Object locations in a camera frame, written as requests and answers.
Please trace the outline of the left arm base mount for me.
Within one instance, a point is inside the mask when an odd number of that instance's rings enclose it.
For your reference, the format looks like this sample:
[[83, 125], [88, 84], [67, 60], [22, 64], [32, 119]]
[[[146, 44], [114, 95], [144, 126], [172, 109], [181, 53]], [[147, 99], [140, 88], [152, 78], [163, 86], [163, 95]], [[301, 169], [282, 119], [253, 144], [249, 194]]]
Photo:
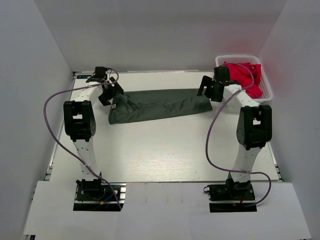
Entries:
[[77, 180], [74, 196], [74, 211], [119, 212], [126, 198], [126, 184], [108, 185], [101, 179]]

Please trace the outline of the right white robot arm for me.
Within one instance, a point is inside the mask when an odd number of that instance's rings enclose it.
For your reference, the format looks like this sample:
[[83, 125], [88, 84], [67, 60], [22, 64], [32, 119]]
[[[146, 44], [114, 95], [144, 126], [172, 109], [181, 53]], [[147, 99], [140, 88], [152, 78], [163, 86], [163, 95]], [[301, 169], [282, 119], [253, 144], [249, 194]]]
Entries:
[[[236, 200], [244, 193], [241, 183], [249, 181], [251, 175], [258, 174], [252, 171], [254, 163], [261, 149], [272, 139], [272, 108], [253, 100], [241, 85], [231, 81], [217, 81], [206, 75], [202, 77], [197, 95], [204, 95], [213, 102], [224, 101], [209, 126], [205, 139], [205, 157], [212, 167], [230, 173], [234, 182], [225, 187], [225, 192], [229, 198]], [[217, 166], [209, 157], [212, 128], [227, 104], [234, 106], [239, 113], [236, 127], [239, 148], [232, 169]]]

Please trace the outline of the red t shirt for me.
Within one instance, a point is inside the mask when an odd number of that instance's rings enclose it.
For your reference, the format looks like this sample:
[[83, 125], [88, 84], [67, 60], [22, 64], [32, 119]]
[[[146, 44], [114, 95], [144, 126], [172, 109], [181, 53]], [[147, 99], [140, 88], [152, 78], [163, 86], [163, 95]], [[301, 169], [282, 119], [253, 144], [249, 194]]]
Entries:
[[263, 95], [262, 90], [259, 88], [262, 76], [261, 64], [252, 64], [249, 62], [245, 62], [241, 63], [240, 65], [244, 66], [245, 68], [237, 64], [226, 65], [229, 69], [230, 80], [237, 81], [241, 85], [241, 87], [244, 88], [252, 84], [252, 74], [254, 84], [253, 86], [247, 88], [246, 92], [252, 99], [259, 99]]

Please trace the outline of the blue table label sticker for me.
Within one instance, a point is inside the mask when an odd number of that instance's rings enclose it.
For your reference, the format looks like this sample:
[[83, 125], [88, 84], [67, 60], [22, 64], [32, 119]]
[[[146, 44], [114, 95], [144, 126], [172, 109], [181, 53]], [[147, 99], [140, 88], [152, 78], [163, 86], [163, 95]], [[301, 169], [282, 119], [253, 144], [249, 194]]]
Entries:
[[76, 76], [77, 79], [88, 79], [89, 77], [90, 77], [89, 75], [85, 75], [85, 74], [81, 74], [81, 75]]

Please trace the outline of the dark grey t shirt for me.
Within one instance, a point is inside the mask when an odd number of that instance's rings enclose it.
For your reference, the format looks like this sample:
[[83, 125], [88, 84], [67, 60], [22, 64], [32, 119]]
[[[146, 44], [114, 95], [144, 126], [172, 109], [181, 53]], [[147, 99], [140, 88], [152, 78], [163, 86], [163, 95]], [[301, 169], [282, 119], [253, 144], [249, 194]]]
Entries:
[[210, 100], [197, 93], [193, 88], [127, 91], [113, 98], [108, 120], [128, 124], [212, 111]]

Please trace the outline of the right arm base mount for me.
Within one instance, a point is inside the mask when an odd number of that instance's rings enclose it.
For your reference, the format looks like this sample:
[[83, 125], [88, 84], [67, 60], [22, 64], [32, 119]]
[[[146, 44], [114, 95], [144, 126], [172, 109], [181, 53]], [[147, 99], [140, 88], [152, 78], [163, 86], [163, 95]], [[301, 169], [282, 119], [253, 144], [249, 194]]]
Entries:
[[252, 185], [248, 189], [229, 193], [225, 184], [210, 184], [203, 188], [203, 192], [208, 194], [210, 213], [257, 212]]

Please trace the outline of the white plastic basket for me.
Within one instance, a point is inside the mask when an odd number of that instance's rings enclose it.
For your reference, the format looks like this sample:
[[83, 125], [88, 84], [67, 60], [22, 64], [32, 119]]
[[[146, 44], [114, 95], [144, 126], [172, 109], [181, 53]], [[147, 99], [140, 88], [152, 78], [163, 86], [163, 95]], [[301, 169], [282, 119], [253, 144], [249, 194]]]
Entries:
[[219, 55], [215, 58], [216, 66], [228, 67], [230, 80], [241, 87], [248, 87], [247, 94], [258, 103], [273, 99], [272, 89], [260, 60], [254, 55]]

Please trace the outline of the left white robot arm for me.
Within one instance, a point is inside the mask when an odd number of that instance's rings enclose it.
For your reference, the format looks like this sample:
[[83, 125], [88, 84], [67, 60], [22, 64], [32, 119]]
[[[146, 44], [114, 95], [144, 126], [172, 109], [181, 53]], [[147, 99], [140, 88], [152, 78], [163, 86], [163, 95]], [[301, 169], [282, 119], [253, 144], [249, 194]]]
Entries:
[[91, 76], [74, 100], [63, 104], [64, 129], [73, 142], [80, 167], [86, 180], [101, 176], [94, 151], [94, 135], [97, 130], [93, 106], [96, 101], [105, 106], [112, 104], [112, 99], [124, 93], [114, 77], [98, 78]]

